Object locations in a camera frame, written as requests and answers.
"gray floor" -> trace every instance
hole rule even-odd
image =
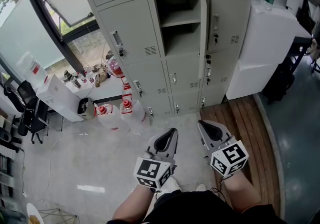
[[[320,207],[320,74],[310,57],[296,69],[295,82],[282,101],[262,102],[282,159],[288,223],[308,223]]]
[[[193,191],[199,183],[210,188],[214,176],[203,158],[205,153],[197,120],[196,114],[159,119],[144,135],[137,136],[110,134],[95,118],[77,123],[66,121],[63,133],[49,130],[42,145],[38,141],[32,145],[27,136],[22,145],[26,151],[23,173],[26,197],[22,195],[22,152],[13,165],[14,195],[22,201],[23,209],[27,202],[39,210],[58,206],[78,214],[80,224],[106,223],[135,188],[136,159],[146,150],[149,138],[156,131],[170,127],[179,132],[175,155],[177,168],[173,176],[182,190]],[[51,181],[45,193],[50,179],[50,153]]]

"black chair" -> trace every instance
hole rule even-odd
[[[10,88],[5,87],[4,90],[8,94]],[[7,96],[14,104],[16,109],[19,112],[22,112],[18,125],[18,134],[21,136],[26,136],[28,131],[30,131],[32,134],[31,142],[33,144],[35,143],[33,138],[34,135],[36,135],[38,141],[40,142],[40,144],[42,144],[43,141],[40,140],[38,132],[49,127],[47,123],[47,119],[49,117],[49,106],[38,99],[34,89],[28,81],[23,81],[19,85],[17,91],[24,103],[23,112],[18,96],[13,95],[14,93],[10,94],[10,96]]]

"wooden floor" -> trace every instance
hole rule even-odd
[[[261,194],[262,203],[272,204],[279,216],[280,191],[276,162],[266,127],[253,97],[242,97],[205,107],[200,115],[202,120],[225,125],[237,140],[243,142],[249,154],[244,173]],[[218,186],[220,175],[216,173],[215,176]],[[222,188],[222,193],[227,195],[225,187]]]

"shoe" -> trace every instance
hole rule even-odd
[[[181,187],[179,186],[177,180],[170,176],[167,181],[163,184],[163,186],[161,187],[161,189],[159,189],[161,192],[156,194],[156,198],[160,198],[160,196],[166,194],[166,193],[172,193],[173,191],[176,190],[181,190]]]
[[[205,185],[203,185],[203,184],[200,184],[197,188],[196,188],[196,191],[197,192],[204,192],[204,191],[206,191],[206,186]]]

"open locker compartment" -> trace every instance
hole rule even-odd
[[[200,24],[186,24],[162,29],[166,56],[194,53],[200,51]]]
[[[200,0],[156,0],[156,5],[162,28],[201,22]]]

